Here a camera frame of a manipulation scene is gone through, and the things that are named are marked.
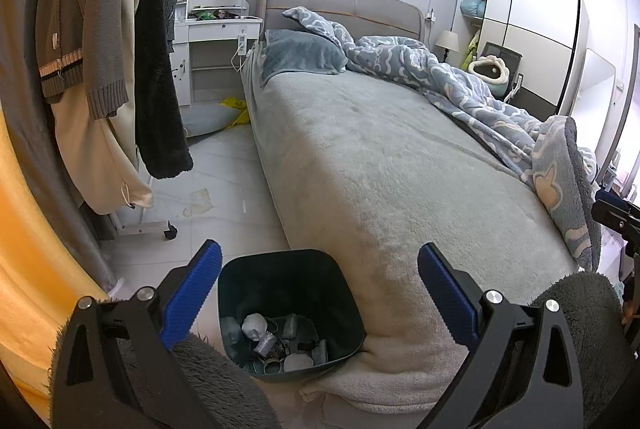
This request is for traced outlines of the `person's right hand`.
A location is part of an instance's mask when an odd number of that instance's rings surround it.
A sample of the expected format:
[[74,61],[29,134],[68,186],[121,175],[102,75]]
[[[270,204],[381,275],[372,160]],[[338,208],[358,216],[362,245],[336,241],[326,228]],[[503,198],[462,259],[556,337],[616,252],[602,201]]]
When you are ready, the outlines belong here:
[[623,320],[622,324],[626,326],[631,323],[637,316],[636,307],[634,306],[634,301],[628,300],[623,303]]

